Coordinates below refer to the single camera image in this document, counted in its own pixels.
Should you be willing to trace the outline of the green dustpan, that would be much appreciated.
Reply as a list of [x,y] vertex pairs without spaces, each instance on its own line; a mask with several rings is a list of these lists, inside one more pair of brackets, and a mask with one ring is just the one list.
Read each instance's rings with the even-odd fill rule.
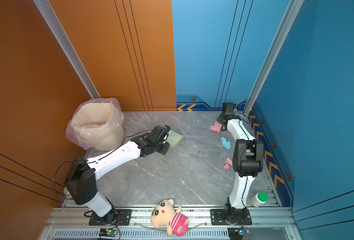
[[173,130],[170,130],[168,133],[168,137],[166,139],[166,142],[169,143],[170,147],[174,148],[178,145],[178,143],[183,139],[184,136],[176,133]]

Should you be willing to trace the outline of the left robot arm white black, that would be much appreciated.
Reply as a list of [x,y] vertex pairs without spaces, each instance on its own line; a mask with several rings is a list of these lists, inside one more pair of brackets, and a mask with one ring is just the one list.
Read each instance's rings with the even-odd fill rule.
[[117,149],[89,159],[77,158],[65,178],[64,185],[77,205],[85,205],[91,216],[104,225],[118,223],[118,212],[113,204],[97,189],[97,181],[122,164],[153,153],[165,155],[169,148],[167,138],[170,126],[156,126],[149,133],[132,135],[131,140]]

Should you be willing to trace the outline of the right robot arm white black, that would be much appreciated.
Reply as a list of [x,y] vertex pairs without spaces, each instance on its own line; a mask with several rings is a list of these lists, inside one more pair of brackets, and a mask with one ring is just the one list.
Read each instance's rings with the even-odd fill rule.
[[264,143],[255,137],[250,120],[238,111],[236,104],[224,103],[218,122],[235,139],[232,163],[236,175],[225,204],[225,220],[230,225],[251,225],[247,198],[253,181],[263,170]]

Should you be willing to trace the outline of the pink paper scrap far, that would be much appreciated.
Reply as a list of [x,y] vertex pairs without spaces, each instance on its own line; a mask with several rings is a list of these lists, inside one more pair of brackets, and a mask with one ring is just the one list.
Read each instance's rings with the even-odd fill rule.
[[216,133],[219,133],[222,130],[222,128],[223,125],[218,122],[215,122],[212,126],[210,126],[210,130]]

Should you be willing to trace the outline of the pink paper scrap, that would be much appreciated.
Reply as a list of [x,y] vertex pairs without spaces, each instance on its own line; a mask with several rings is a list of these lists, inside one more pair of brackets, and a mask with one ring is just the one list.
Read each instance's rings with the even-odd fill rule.
[[219,133],[222,130],[222,128],[223,125],[218,122],[215,122],[212,126],[210,126],[210,130],[216,133]]
[[231,166],[233,165],[233,161],[231,158],[226,158],[225,160],[225,165],[224,165],[224,169],[229,169]]

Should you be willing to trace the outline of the teal paper scrap right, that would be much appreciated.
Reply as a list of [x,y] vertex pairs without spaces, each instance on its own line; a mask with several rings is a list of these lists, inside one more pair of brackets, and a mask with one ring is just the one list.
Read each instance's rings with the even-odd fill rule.
[[227,140],[225,137],[221,137],[221,142],[224,148],[230,149],[231,148],[231,142]]

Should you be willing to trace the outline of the pink paper scrap right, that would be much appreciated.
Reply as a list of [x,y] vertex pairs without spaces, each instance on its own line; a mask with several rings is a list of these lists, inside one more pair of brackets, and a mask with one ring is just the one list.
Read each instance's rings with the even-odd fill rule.
[[224,165],[224,169],[229,169],[231,166],[233,165],[233,161],[231,158],[226,158],[225,160],[225,165]]

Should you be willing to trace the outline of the plush doll pink shirt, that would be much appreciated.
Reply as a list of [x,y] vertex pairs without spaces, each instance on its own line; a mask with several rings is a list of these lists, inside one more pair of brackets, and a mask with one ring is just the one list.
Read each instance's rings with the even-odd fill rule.
[[160,201],[151,214],[151,223],[154,228],[166,227],[168,236],[184,236],[189,228],[190,220],[182,213],[182,208],[176,210],[172,199]]

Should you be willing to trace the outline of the white bottle green cap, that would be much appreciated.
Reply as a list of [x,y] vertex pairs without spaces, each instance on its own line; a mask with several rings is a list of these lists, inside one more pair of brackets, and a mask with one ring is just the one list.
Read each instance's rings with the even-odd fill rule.
[[251,204],[255,208],[261,207],[267,201],[268,201],[268,195],[263,192],[257,193],[251,198]]

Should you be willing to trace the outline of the left green circuit board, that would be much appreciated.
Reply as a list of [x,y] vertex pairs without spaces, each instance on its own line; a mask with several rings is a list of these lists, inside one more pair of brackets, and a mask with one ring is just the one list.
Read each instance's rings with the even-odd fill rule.
[[119,232],[117,229],[101,228],[98,237],[102,240],[117,240],[119,239]]

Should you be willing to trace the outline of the green circuit board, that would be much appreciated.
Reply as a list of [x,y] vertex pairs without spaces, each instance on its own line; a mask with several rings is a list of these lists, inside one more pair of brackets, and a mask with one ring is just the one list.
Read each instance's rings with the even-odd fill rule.
[[228,236],[230,240],[243,240],[244,236],[250,231],[245,228],[228,228]]
[[117,240],[119,239],[119,232],[117,229],[101,228],[98,237],[102,240]]

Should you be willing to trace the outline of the right green circuit board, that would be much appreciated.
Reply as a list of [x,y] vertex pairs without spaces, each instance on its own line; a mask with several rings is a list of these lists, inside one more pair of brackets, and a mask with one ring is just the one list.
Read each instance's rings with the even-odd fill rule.
[[243,240],[244,236],[250,231],[245,228],[228,228],[228,236],[230,240]]

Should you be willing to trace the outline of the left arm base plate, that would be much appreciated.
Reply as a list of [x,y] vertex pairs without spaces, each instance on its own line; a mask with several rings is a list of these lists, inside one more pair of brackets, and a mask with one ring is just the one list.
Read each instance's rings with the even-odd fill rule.
[[131,209],[112,209],[104,217],[99,217],[94,211],[84,213],[89,218],[90,226],[128,226],[131,219]]

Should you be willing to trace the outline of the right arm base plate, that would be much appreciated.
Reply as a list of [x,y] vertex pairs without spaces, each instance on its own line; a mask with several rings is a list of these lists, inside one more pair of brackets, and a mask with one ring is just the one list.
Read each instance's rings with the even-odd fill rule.
[[251,226],[252,217],[247,208],[243,209],[211,209],[211,223],[214,226],[220,225],[244,225]]

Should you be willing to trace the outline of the aluminium front rail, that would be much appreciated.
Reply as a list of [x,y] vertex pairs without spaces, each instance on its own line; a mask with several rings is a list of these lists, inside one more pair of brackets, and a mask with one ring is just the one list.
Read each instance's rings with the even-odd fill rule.
[[286,208],[249,208],[226,216],[215,207],[117,208],[108,218],[86,208],[54,209],[42,240],[299,240]]

